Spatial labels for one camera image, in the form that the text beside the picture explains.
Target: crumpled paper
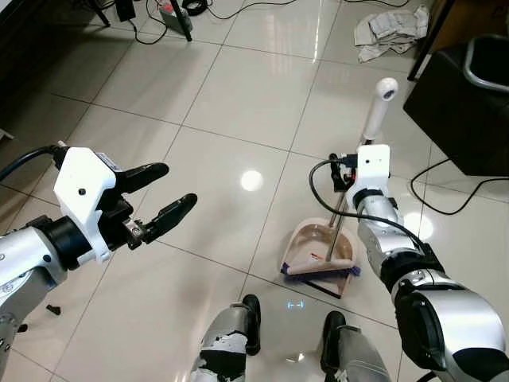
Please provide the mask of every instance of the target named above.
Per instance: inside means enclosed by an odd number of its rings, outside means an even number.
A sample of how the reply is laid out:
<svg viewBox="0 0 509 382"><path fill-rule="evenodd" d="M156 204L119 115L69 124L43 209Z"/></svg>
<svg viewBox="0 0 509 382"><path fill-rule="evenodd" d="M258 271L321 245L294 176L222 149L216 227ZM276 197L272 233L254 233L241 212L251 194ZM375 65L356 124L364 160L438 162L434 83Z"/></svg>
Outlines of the crumpled paper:
<svg viewBox="0 0 509 382"><path fill-rule="evenodd" d="M389 10L369 14L354 30L354 44L360 47L359 62L373 60L389 49L404 53L428 33L429 11L419 6L415 12Z"/></svg>

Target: white plastic bracket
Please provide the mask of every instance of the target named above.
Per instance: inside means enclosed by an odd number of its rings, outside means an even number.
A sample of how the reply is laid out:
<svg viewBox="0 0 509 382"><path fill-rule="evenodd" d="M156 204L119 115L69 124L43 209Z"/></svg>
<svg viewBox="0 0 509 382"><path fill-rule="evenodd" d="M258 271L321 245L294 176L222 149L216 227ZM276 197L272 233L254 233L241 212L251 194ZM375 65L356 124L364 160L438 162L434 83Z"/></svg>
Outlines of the white plastic bracket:
<svg viewBox="0 0 509 382"><path fill-rule="evenodd" d="M357 149L356 181L347 191L348 205L355 209L353 197L363 189L379 189L389 196L390 148L388 145L366 145Z"/></svg>
<svg viewBox="0 0 509 382"><path fill-rule="evenodd" d="M72 147L66 153L53 190L62 214L69 216L91 246L78 258L80 263L93 257L99 263L110 258L98 226L103 211L96 209L103 192L115 187L115 182L115 173L92 150Z"/></svg>

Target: tile floor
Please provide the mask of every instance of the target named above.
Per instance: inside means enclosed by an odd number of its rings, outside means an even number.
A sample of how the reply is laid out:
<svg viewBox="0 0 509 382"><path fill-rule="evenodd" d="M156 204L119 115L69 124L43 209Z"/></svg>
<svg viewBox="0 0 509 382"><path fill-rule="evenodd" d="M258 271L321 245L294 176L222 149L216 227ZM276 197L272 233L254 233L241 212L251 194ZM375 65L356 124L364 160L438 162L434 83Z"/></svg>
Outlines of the tile floor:
<svg viewBox="0 0 509 382"><path fill-rule="evenodd" d="M214 7L229 14L242 4L217 0ZM136 7L140 38L154 39L159 25L142 2ZM41 307L46 302L30 314L30 330L17 336L4 380L185 381L208 323L246 293L260 297L264 317L262 351L248 361L249 380L322 381L318 367L302 370L317 362L321 326L333 309L362 327L394 381L419 377L423 371L402 355L389 296L364 256L362 275L341 300L286 284L278 273L293 228L306 217L327 216L308 190L309 169L332 151L354 149L372 88L385 76L401 86L381 142L392 149L390 191L406 225L433 245L451 276L496 307L509 329L502 292L509 287L509 184L488 186L454 217L410 195L408 180L443 153L402 110L412 52L356 62L353 25L385 9L300 0L256 6L228 21L203 14L193 19L193 43L168 32L151 46L133 42L126 23L102 29L93 18L4 120L17 139L2 143L0 160L64 139L105 151L125 168L169 164L168 177L130 196L137 216L150 218L188 192L199 202L157 243L135 253L123 248L108 264L71 272L46 298L62 305L63 314L53 317ZM83 18L69 10L56 15L63 23ZM34 162L0 185L3 232L43 213L58 216L56 171L48 165ZM241 187L248 170L263 177L255 191ZM332 200L328 175L318 181ZM452 209L478 179L451 165L421 181L426 201ZM353 220L347 226L356 229ZM305 309L287 310L289 300L303 300ZM290 367L285 359L296 353L308 357Z"/></svg>

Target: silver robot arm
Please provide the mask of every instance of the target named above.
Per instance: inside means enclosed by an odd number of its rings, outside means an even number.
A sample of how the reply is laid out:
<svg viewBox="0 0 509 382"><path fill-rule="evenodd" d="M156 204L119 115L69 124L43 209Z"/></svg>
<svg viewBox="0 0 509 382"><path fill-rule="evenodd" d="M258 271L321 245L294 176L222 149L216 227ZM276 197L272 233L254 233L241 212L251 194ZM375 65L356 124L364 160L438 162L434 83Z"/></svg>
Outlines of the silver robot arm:
<svg viewBox="0 0 509 382"><path fill-rule="evenodd" d="M349 205L402 224L387 192L389 147L361 146L357 163ZM403 350L417 366L444 382L509 381L502 322L486 300L448 277L428 244L396 227L359 219L358 234L391 294Z"/></svg>
<svg viewBox="0 0 509 382"><path fill-rule="evenodd" d="M165 176L168 166L153 163L122 171L105 154L88 148L50 146L35 150L0 171L0 181L39 154L51 154L60 171L55 194L63 216L40 216L0 237L0 379L11 345L26 316L72 271L109 258L127 244L135 249L174 228L194 207L188 194L163 208L148 224L132 220L123 198Z"/></svg>

